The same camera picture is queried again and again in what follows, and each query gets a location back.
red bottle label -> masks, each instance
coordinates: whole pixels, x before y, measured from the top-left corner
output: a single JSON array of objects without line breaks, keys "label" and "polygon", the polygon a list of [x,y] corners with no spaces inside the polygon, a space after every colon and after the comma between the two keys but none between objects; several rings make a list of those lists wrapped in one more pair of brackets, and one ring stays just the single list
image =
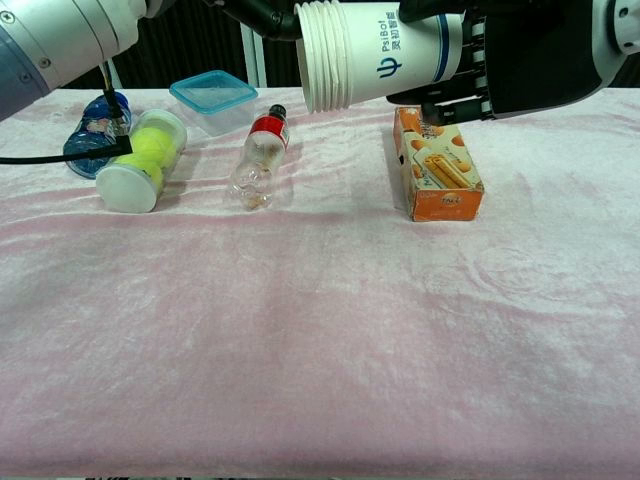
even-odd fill
[{"label": "red bottle label", "polygon": [[287,123],[277,117],[271,117],[269,115],[260,117],[253,123],[249,135],[253,132],[271,132],[280,137],[280,140],[284,143],[284,148],[287,148],[289,145],[289,128],[287,127]]}]

tennis ball canister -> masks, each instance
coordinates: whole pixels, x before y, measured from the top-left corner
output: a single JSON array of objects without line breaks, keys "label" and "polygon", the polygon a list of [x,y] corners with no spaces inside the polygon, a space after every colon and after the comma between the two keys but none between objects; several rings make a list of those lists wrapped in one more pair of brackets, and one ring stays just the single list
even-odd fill
[{"label": "tennis ball canister", "polygon": [[131,131],[133,153],[113,159],[98,172],[96,187],[109,210],[153,210],[167,177],[187,143],[178,117],[164,110],[143,113]]}]

pink velvet cloth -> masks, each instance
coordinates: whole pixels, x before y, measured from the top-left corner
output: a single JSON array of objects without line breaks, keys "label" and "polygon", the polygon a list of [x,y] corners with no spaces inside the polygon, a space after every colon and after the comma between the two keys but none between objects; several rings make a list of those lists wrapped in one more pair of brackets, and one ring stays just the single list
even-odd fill
[{"label": "pink velvet cloth", "polygon": [[[95,96],[5,120],[0,153],[59,152]],[[471,223],[408,219],[384,100],[275,102],[256,213],[226,195],[246,129],[186,119],[145,215],[63,164],[0,168],[0,472],[637,478],[640,90],[464,125]]]}]

blue container lid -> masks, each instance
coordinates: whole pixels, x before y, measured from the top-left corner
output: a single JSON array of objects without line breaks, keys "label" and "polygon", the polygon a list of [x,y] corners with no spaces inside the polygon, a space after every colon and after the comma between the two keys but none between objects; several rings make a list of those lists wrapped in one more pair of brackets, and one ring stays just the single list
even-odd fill
[{"label": "blue container lid", "polygon": [[258,96],[251,85],[222,70],[213,70],[175,82],[171,95],[198,113],[214,113],[235,107]]}]

clear plastic container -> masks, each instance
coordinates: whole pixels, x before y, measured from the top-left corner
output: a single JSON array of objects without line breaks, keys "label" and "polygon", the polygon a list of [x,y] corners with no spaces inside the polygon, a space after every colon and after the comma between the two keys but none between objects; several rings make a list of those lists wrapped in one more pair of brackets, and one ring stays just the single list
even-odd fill
[{"label": "clear plastic container", "polygon": [[149,110],[131,131],[133,153],[113,159],[96,177],[107,208],[123,213],[150,212],[187,143],[178,117]]},{"label": "clear plastic container", "polygon": [[180,100],[185,118],[213,137],[253,122],[258,92],[222,70],[180,80],[169,92]]}]

